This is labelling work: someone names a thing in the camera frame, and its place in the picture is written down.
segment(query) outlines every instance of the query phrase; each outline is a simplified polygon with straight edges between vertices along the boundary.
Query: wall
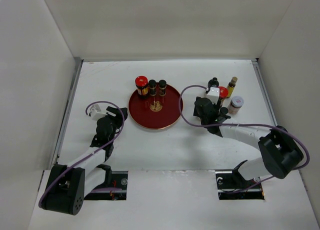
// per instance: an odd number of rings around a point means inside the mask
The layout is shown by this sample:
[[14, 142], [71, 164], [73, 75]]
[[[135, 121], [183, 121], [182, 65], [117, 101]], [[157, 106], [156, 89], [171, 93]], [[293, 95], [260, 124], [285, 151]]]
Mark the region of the wall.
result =
[[0, 224], [26, 229], [75, 61], [44, 0], [0, 0]]
[[258, 58], [292, 0], [45, 0], [85, 59]]
[[320, 5], [293, 0], [259, 64], [278, 124], [298, 136], [311, 155], [302, 170], [311, 204], [320, 220]]

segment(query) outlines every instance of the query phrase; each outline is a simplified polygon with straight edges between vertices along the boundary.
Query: small bottle with black cap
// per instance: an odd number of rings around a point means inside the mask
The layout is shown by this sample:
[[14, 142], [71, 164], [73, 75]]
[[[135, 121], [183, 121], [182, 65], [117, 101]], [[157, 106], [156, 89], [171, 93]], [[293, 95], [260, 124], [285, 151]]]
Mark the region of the small bottle with black cap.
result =
[[164, 97], [166, 95], [167, 82], [165, 80], [159, 81], [159, 96]]
[[157, 95], [157, 82], [153, 79], [149, 81], [149, 94], [153, 97]]

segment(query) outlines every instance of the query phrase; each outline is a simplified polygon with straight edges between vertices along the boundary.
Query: white floor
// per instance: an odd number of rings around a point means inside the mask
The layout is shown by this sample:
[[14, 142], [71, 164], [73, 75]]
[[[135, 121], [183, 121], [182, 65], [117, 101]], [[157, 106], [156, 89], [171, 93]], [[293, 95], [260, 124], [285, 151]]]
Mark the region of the white floor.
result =
[[[206, 86], [212, 77], [226, 86], [236, 76], [233, 96], [242, 96], [245, 104], [234, 118], [240, 123], [273, 122], [250, 60], [87, 62], [77, 85], [60, 164], [80, 156], [91, 143], [96, 123], [85, 116], [86, 106], [99, 100], [128, 106], [139, 75], [165, 79], [178, 91], [194, 84]], [[199, 124], [192, 113], [196, 96], [202, 94], [202, 89], [190, 89], [183, 96], [184, 115], [193, 123]], [[297, 171], [284, 180], [264, 182], [265, 201], [218, 199], [210, 170], [234, 168], [259, 155], [253, 147], [191, 127], [183, 119], [153, 131], [128, 117], [107, 161], [113, 171], [129, 171], [127, 201], [86, 201], [77, 216], [35, 206], [29, 229], [319, 229]]]

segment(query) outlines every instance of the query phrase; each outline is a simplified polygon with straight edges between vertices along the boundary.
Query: red tray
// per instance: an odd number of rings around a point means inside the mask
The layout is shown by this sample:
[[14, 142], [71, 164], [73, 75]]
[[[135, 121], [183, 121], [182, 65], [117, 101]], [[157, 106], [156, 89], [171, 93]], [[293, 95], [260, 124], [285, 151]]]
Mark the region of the red tray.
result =
[[180, 117], [178, 101], [180, 93], [170, 85], [166, 85], [166, 94], [159, 96], [158, 85], [156, 96], [142, 99], [135, 90], [129, 100], [129, 113], [133, 120], [147, 129], [164, 129], [174, 124]]

